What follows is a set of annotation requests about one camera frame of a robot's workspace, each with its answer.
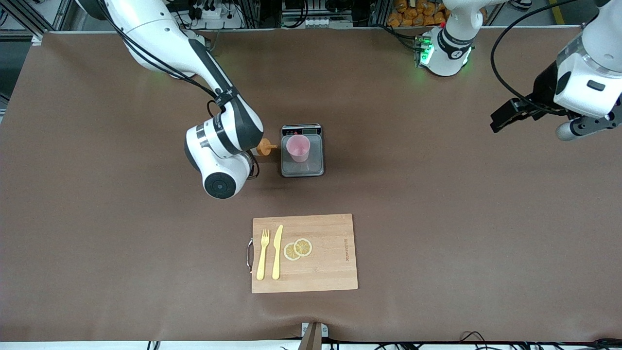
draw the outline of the metal clamp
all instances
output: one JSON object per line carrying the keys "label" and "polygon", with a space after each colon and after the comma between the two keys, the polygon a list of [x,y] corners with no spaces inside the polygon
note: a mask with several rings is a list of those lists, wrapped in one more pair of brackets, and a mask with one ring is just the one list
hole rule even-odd
{"label": "metal clamp", "polygon": [[224,92],[220,91],[220,89],[216,89],[216,98],[214,99],[214,102],[216,102],[216,104],[222,108],[225,104],[236,98],[236,96],[238,95],[239,91],[235,87],[230,87]]}

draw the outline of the digital kitchen scale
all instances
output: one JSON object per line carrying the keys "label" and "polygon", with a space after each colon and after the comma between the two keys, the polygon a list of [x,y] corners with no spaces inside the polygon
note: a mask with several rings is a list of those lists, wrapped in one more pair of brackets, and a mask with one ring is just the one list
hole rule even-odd
{"label": "digital kitchen scale", "polygon": [[[306,136],[311,147],[309,158],[296,163],[287,152],[287,140],[294,135]],[[319,124],[294,124],[281,128],[281,175],[284,177],[320,176],[324,173],[324,142]]]}

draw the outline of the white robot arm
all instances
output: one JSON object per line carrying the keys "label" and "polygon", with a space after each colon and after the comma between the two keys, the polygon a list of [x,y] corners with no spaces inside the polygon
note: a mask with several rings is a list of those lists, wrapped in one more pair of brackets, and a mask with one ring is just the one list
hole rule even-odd
{"label": "white robot arm", "polygon": [[263,125],[205,46],[179,29],[161,0],[78,3],[91,16],[111,21],[143,67],[185,79],[197,74],[207,82],[223,111],[186,132],[185,152],[209,195],[226,199],[237,194],[252,168],[247,151],[261,141]]}
{"label": "white robot arm", "polygon": [[460,71],[467,62],[471,45],[483,24],[480,9],[507,0],[443,0],[452,12],[445,27],[435,27],[429,34],[432,45],[420,53],[421,65],[432,73],[448,77]]}
{"label": "white robot arm", "polygon": [[491,115],[495,133],[548,113],[568,116],[556,131],[562,141],[618,126],[612,109],[622,94],[622,0],[598,2],[597,17],[536,78],[533,92],[517,94]]}

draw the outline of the wooden cutting board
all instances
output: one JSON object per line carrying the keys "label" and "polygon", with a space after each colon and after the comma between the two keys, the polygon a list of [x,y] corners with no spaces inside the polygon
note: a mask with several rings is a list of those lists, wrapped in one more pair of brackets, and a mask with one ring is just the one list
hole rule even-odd
{"label": "wooden cutting board", "polygon": [[[279,225],[283,225],[279,252],[281,277],[273,280],[275,249],[272,244]],[[270,244],[266,249],[266,277],[258,281],[263,229],[270,230]],[[301,238],[313,245],[311,254],[295,261],[285,258],[285,246]],[[352,214],[255,218],[253,247],[253,293],[358,289]]]}

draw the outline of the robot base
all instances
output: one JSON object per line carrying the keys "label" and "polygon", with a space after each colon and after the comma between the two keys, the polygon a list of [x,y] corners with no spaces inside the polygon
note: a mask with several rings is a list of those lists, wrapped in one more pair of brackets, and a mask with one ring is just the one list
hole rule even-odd
{"label": "robot base", "polygon": [[424,34],[424,37],[430,38],[431,43],[429,48],[419,53],[419,62],[421,66],[428,68],[430,72],[440,75],[441,77],[449,77],[458,73],[462,66],[467,64],[471,49],[468,49],[464,55],[461,51],[456,51],[455,53],[459,53],[460,55],[458,59],[450,59],[449,56],[440,49],[438,40],[440,31],[441,28],[436,27],[429,33]]}

